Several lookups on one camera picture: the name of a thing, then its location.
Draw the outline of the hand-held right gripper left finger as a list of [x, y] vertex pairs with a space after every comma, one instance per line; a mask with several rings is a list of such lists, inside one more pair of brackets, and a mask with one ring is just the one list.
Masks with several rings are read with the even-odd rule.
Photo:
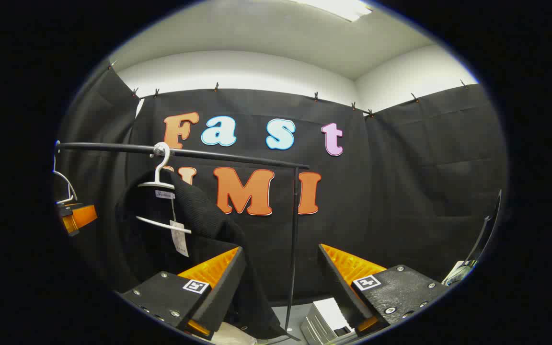
[[246, 266], [243, 248], [230, 246], [184, 272], [160, 271], [119, 297], [169, 328], [212, 339]]

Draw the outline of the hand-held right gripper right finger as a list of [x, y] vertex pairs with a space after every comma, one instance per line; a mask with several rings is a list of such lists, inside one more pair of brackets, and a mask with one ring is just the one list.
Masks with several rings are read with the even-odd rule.
[[385, 268], [326, 244], [318, 244], [318, 262], [328, 292], [358, 335], [401, 323], [450, 289], [408, 266]]

